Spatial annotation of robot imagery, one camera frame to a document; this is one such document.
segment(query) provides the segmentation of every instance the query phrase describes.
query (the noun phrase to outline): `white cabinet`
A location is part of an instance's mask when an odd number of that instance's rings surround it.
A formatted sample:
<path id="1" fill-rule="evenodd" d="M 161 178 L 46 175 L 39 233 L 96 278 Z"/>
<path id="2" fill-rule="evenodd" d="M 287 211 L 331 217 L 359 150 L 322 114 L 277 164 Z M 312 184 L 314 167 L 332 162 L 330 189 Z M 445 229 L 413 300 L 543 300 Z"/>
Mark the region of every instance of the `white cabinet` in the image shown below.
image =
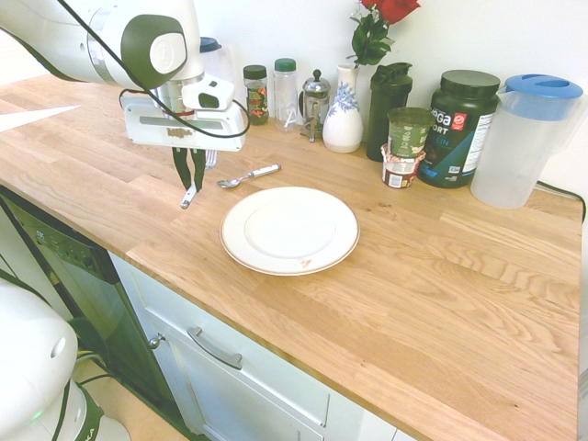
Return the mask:
<path id="1" fill-rule="evenodd" d="M 187 427 L 215 441 L 391 441 L 396 428 L 115 255 Z"/>

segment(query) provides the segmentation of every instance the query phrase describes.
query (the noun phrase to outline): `floor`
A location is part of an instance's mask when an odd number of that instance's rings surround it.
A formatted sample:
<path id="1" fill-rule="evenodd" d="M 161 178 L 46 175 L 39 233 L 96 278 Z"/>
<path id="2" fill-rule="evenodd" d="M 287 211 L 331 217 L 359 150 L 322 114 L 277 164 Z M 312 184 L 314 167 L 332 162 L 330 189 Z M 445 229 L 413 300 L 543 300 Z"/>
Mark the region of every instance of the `floor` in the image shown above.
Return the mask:
<path id="1" fill-rule="evenodd" d="M 80 382 L 104 374 L 92 360 L 82 361 L 73 371 Z M 122 387 L 115 379 L 96 379 L 84 385 L 105 416 L 125 426 L 132 441 L 188 441 L 161 416 Z"/>

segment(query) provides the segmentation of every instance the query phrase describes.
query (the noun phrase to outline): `blue floral vase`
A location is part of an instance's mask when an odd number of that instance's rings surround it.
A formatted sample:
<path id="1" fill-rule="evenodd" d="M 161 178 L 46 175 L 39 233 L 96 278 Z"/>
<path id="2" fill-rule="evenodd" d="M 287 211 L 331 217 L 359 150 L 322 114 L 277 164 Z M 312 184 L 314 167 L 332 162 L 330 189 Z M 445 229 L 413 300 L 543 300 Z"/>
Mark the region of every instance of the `blue floral vase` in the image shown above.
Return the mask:
<path id="1" fill-rule="evenodd" d="M 333 152 L 354 152 L 364 134 L 356 98 L 357 74 L 359 68 L 352 63 L 337 66 L 337 93 L 322 128 L 324 145 Z"/>

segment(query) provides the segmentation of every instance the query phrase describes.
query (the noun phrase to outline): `spoon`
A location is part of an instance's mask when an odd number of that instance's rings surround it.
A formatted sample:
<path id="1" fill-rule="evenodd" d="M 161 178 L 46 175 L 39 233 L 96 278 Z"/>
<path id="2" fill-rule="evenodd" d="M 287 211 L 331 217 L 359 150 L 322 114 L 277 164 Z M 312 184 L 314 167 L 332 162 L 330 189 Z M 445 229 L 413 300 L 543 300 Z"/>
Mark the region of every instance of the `spoon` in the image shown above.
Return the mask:
<path id="1" fill-rule="evenodd" d="M 222 181 L 217 182 L 217 185 L 223 188 L 237 187 L 239 184 L 241 184 L 241 181 L 247 179 L 248 177 L 269 175 L 270 173 L 278 171 L 280 168 L 282 168 L 280 164 L 269 165 L 268 167 L 260 168 L 258 170 L 254 170 L 253 172 L 249 172 L 247 175 L 240 177 L 239 179 L 223 179 Z"/>

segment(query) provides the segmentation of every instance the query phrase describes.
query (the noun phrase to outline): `dishwasher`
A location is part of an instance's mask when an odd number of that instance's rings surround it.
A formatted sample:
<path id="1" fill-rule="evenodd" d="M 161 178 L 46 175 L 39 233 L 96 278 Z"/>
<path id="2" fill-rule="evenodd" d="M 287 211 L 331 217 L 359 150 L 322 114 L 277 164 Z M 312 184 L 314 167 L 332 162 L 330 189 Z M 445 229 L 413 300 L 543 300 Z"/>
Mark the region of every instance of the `dishwasher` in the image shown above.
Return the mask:
<path id="1" fill-rule="evenodd" d="M 106 343 L 108 369 L 170 423 L 182 422 L 107 250 L 5 187 L 0 198 L 72 316 L 86 317 Z"/>

